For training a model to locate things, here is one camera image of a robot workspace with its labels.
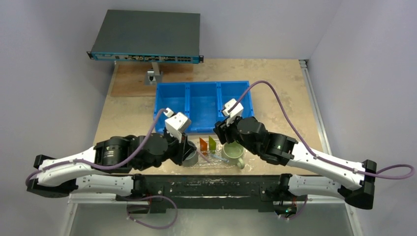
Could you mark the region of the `pink toothbrush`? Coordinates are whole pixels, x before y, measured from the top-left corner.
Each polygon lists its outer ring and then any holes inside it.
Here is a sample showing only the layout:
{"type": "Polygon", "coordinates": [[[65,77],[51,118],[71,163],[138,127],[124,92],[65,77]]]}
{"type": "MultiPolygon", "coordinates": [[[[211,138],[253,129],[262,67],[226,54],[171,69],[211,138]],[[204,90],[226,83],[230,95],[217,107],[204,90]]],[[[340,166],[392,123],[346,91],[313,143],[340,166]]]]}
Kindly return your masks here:
{"type": "Polygon", "coordinates": [[[196,150],[196,152],[208,163],[211,163],[210,160],[200,151],[196,150]]]}

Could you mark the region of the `blue plastic divided bin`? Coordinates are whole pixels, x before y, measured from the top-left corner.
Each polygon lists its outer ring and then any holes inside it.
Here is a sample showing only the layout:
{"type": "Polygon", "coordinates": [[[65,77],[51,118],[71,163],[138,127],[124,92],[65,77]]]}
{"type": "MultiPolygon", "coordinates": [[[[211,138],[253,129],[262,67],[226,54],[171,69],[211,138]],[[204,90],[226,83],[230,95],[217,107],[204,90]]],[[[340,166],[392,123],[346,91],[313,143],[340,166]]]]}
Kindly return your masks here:
{"type": "Polygon", "coordinates": [[[170,108],[190,118],[187,134],[212,134],[215,123],[225,118],[223,106],[231,99],[238,100],[249,86],[249,81],[160,83],[154,115],[170,108]]]}

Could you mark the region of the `clear textured oval tray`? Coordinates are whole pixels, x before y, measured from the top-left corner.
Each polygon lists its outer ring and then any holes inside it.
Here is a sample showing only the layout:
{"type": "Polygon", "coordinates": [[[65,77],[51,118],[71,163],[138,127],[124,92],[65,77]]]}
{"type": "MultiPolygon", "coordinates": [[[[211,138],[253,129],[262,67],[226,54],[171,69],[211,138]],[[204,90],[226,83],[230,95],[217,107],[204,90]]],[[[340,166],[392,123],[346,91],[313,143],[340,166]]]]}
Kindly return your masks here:
{"type": "Polygon", "coordinates": [[[198,162],[194,166],[187,167],[187,168],[189,169],[230,169],[230,168],[236,169],[238,168],[237,166],[229,165],[228,163],[221,163],[220,165],[207,165],[204,163],[203,165],[200,165],[199,161],[201,160],[198,158],[198,162]]]}

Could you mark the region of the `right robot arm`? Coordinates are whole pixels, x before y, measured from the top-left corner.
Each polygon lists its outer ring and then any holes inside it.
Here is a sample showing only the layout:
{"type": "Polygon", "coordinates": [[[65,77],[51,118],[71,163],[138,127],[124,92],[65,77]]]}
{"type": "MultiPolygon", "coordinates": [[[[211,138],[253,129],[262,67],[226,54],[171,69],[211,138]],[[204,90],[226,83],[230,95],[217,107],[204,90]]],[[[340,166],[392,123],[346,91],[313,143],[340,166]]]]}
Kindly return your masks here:
{"type": "Polygon", "coordinates": [[[312,190],[315,195],[340,198],[356,208],[373,208],[373,175],[377,164],[372,160],[353,162],[308,150],[292,137],[267,131],[254,117],[237,117],[231,124],[226,120],[218,121],[213,130],[222,144],[237,142],[269,164],[301,168],[320,175],[311,182],[289,175],[287,181],[276,187],[277,196],[282,200],[303,195],[303,190],[312,190]]]}

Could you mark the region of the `light green mug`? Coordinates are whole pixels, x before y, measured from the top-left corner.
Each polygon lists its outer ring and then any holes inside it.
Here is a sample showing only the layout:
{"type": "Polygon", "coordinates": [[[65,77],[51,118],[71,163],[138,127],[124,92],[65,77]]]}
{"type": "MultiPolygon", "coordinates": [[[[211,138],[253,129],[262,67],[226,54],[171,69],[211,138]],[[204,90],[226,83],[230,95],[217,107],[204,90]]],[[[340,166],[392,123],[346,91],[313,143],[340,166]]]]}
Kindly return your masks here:
{"type": "Polygon", "coordinates": [[[243,156],[245,149],[237,142],[225,143],[222,148],[221,157],[228,161],[229,165],[237,166],[239,169],[245,167],[243,156]]]}

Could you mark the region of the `clear plastic holder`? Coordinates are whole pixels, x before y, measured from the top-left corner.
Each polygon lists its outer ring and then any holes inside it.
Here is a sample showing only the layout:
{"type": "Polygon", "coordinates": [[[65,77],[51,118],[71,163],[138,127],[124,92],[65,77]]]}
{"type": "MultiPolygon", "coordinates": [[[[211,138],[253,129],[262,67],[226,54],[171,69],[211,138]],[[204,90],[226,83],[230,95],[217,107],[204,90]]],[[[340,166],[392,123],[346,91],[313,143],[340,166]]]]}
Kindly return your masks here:
{"type": "MultiPolygon", "coordinates": [[[[221,152],[222,152],[223,146],[219,143],[218,140],[215,140],[215,141],[217,143],[216,155],[221,156],[221,152]]],[[[197,141],[197,150],[200,150],[200,142],[199,142],[199,140],[197,141]]],[[[225,162],[223,162],[221,160],[218,160],[218,159],[215,159],[215,158],[210,157],[209,150],[208,150],[208,154],[207,154],[206,157],[210,160],[211,163],[206,162],[200,155],[198,157],[201,160],[201,161],[199,161],[200,162],[200,165],[203,165],[204,163],[207,164],[207,165],[220,165],[221,163],[225,163],[225,162]]]]}

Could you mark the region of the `light blue toothbrush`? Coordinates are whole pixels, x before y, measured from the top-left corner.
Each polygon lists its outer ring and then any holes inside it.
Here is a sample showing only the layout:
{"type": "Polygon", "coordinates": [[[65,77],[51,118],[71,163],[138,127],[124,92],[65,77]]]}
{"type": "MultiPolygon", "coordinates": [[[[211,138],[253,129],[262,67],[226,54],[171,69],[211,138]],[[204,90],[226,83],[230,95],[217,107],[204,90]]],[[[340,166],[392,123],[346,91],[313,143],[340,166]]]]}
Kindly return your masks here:
{"type": "Polygon", "coordinates": [[[215,159],[218,159],[218,160],[221,160],[221,161],[223,161],[223,162],[225,162],[225,163],[229,163],[229,160],[228,160],[228,159],[223,158],[223,157],[218,156],[218,155],[213,154],[213,153],[211,153],[211,154],[210,154],[210,157],[215,158],[215,159]]]}

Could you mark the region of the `grey mug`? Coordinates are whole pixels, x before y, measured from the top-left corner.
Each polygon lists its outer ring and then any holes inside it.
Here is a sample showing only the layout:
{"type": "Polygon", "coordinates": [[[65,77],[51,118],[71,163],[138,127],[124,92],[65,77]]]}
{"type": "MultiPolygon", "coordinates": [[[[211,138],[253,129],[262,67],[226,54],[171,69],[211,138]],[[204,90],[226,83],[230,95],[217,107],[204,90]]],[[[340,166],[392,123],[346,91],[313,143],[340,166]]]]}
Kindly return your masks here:
{"type": "Polygon", "coordinates": [[[192,167],[198,162],[198,153],[197,151],[193,151],[190,153],[182,162],[183,167],[192,167]]]}

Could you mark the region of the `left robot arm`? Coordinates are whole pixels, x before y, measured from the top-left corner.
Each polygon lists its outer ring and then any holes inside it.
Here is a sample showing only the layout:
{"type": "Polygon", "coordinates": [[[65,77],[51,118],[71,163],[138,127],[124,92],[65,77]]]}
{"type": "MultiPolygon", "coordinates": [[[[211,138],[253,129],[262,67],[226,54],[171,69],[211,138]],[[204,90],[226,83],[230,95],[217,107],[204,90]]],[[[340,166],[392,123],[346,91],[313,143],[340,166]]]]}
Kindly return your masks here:
{"type": "Polygon", "coordinates": [[[196,146],[180,137],[149,132],[145,136],[113,136],[78,154],[61,159],[38,155],[36,171],[25,185],[27,191],[46,198],[63,198],[71,193],[113,193],[141,201],[149,192],[145,178],[129,175],[160,167],[166,160],[183,165],[197,153],[196,146]]]}

